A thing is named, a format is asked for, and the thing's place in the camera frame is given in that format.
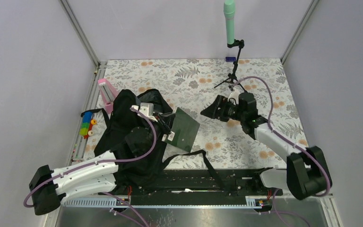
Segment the dark green hardcover book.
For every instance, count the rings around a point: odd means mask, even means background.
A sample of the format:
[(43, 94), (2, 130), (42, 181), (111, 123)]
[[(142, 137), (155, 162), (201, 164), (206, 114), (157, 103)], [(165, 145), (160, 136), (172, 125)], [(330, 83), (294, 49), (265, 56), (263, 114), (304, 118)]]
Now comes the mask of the dark green hardcover book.
[(181, 108), (173, 110), (170, 133), (164, 134), (162, 141), (186, 152), (191, 152), (200, 124)]

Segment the black student backpack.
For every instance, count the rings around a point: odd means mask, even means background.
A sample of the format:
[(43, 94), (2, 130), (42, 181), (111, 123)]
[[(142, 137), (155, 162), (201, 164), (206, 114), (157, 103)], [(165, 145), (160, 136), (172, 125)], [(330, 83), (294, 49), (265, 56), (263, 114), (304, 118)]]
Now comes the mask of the black student backpack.
[(130, 184), (143, 186), (153, 182), (177, 157), (164, 159), (167, 144), (162, 141), (162, 132), (155, 126), (152, 131), (148, 123), (130, 110), (138, 103), (153, 103), (154, 111), (170, 113), (171, 107), (157, 89), (150, 89), (140, 95), (131, 90), (122, 90), (113, 102), (113, 111), (91, 109), (94, 114), (102, 112), (106, 130), (94, 149), (95, 156), (106, 151), (118, 160), (119, 170), (113, 174), (116, 186)]

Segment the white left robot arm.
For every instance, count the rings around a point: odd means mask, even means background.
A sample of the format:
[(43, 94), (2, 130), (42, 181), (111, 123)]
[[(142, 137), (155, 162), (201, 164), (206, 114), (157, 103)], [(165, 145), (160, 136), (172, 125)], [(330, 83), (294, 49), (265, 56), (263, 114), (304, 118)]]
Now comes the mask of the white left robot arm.
[[(147, 152), (139, 157), (119, 159), (122, 152), (131, 150), (131, 145), (127, 144), (115, 150), (107, 150), (93, 159), (73, 166), (53, 170), (48, 165), (41, 166), (29, 184), (30, 193), (24, 200), (24, 206), (33, 208), (37, 216), (45, 215), (71, 199), (98, 192), (114, 191), (116, 194), (123, 194), (127, 190), (128, 183), (147, 181), (149, 175), (156, 173), (155, 170), (150, 170), (151, 167), (158, 166), (154, 164), (154, 160), (162, 160), (158, 146), (159, 133), (154, 125), (168, 127), (174, 114), (154, 113), (152, 116), (145, 116), (142, 112), (138, 114), (147, 120), (150, 127), (147, 133), (150, 144)], [(135, 176), (137, 180), (126, 178), (126, 175)]]

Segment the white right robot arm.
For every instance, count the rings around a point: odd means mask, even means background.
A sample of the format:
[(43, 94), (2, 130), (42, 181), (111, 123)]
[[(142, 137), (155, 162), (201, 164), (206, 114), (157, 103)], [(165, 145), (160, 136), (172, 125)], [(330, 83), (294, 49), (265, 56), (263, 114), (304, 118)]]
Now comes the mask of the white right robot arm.
[(252, 188), (256, 194), (275, 188), (303, 200), (329, 192), (332, 180), (322, 149), (297, 145), (272, 129), (270, 121), (258, 113), (252, 93), (241, 93), (238, 100), (218, 95), (200, 114), (222, 122), (239, 121), (245, 134), (268, 146), (286, 163), (285, 169), (263, 168), (255, 173)]

